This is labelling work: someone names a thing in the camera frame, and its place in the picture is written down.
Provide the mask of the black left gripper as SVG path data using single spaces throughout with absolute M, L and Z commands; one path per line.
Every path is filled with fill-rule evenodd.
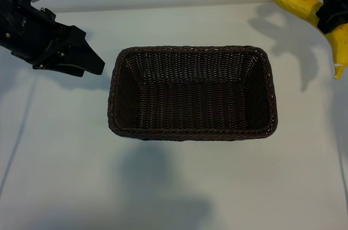
M 62 25 L 56 60 L 56 15 L 48 9 L 21 7 L 16 0 L 1 0 L 1 46 L 30 63 L 35 70 L 50 70 L 82 77 L 85 71 L 102 74 L 105 62 L 89 46 L 86 32 Z

